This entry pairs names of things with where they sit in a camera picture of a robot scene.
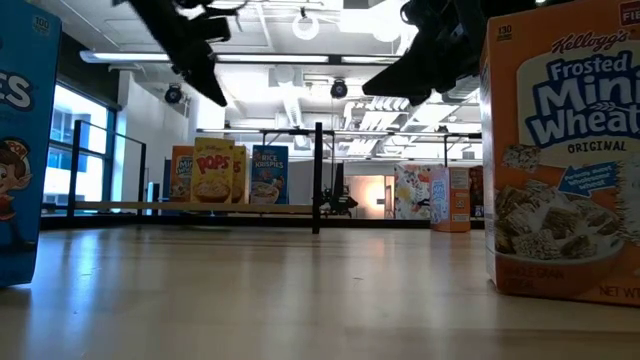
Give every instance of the ceiling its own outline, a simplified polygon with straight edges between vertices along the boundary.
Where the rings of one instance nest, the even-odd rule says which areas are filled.
[[[162,52],[131,7],[127,3],[112,7],[111,1],[32,0],[58,15],[63,21],[65,32],[96,52]],[[229,20],[232,39],[227,43],[213,44],[213,48],[217,53],[402,54],[416,32],[415,28],[404,25],[400,20],[399,8],[404,2],[406,0],[250,2],[240,12],[240,27],[234,20]],[[218,0],[215,4],[221,8],[230,8],[237,6],[238,2]],[[319,32],[311,40],[303,40],[293,31],[292,24],[300,14],[301,7],[305,7],[310,18],[318,20]],[[302,30],[309,27],[309,21],[302,21]],[[128,68],[135,69],[136,81],[160,98],[169,84],[181,82],[181,79],[173,74],[169,64],[147,63],[132,66]],[[227,120],[231,121],[232,127],[237,124],[247,127],[254,118],[256,121],[276,119],[277,113],[286,113],[291,117],[291,106],[285,107],[286,104],[291,105],[291,102],[287,102],[291,92],[284,92],[277,85],[273,86],[273,81],[269,86],[269,74],[273,67],[230,64],[219,64],[216,67],[220,83],[233,108],[233,111],[227,111]],[[438,125],[445,124],[451,128],[450,131],[479,131],[480,113],[477,106],[434,105],[433,103],[441,102],[438,96],[430,99],[430,104],[415,109],[403,108],[395,115],[380,115],[379,118],[378,115],[365,116],[367,109],[373,109],[367,105],[372,102],[382,104],[384,99],[365,97],[360,86],[383,67],[295,65],[294,68],[302,74],[302,83],[299,84],[301,86],[295,92],[299,112],[335,114],[341,118],[339,123],[345,126],[346,130],[353,129],[354,124],[360,124],[364,119],[363,124],[366,128],[359,130],[385,130],[385,127],[392,126],[396,131],[434,131]],[[329,95],[335,78],[345,79],[349,86],[347,98],[334,100]],[[347,120],[344,118],[345,108],[350,109],[354,106],[360,106],[364,110],[353,111],[354,121]],[[372,118],[376,120],[369,124],[368,121]],[[299,125],[304,127],[308,124],[302,121]],[[435,151],[435,148],[429,148],[434,144],[421,145],[417,139],[394,138],[394,141],[349,140],[344,146],[339,146],[341,150],[338,154],[353,155],[356,152],[360,154],[367,151],[373,154],[392,149],[393,154],[402,155],[404,152],[415,156]],[[283,137],[280,141],[291,139]],[[358,151],[350,150],[351,143],[356,142],[359,144],[353,148],[357,147]],[[455,146],[461,149],[466,147],[462,144]]]

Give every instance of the yellow cereal box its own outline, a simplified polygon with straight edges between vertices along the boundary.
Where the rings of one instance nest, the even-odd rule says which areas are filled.
[[[171,187],[169,188],[170,201],[191,201],[192,166],[193,146],[174,146],[171,156]]]
[[[191,201],[231,203],[233,140],[196,138],[191,176]]]
[[[234,204],[245,203],[245,187],[247,177],[247,148],[244,146],[233,147],[233,186],[231,189],[231,201]]]
[[[639,74],[640,1],[489,21],[484,194],[499,291],[640,306]]]

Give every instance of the white wall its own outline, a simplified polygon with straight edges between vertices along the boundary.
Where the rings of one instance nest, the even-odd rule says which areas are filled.
[[[189,120],[164,101],[137,84],[129,72],[120,74],[116,129],[119,133],[147,144],[146,183],[162,184],[164,160],[171,158],[173,145],[186,145]],[[137,201],[140,145],[118,139],[115,147],[112,198]]]

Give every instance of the blue cereal box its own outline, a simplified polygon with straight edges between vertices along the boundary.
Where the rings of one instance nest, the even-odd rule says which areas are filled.
[[[288,170],[288,147],[255,145],[251,166],[251,203],[288,204]]]
[[[35,268],[60,31],[43,10],[0,1],[0,287]]]

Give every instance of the red logo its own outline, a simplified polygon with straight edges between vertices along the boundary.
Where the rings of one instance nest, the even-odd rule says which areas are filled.
[[[565,51],[591,48],[593,52],[609,50],[613,45],[629,40],[628,31],[619,30],[611,35],[595,35],[593,31],[584,34],[570,34],[551,45],[552,53],[564,54]]]
[[[620,4],[620,24],[622,26],[640,24],[640,1]]]
[[[229,167],[229,160],[231,158],[229,156],[206,156],[201,157],[196,160],[198,163],[198,169],[200,169],[200,173],[204,174],[205,170],[218,170],[218,169],[226,169]]]

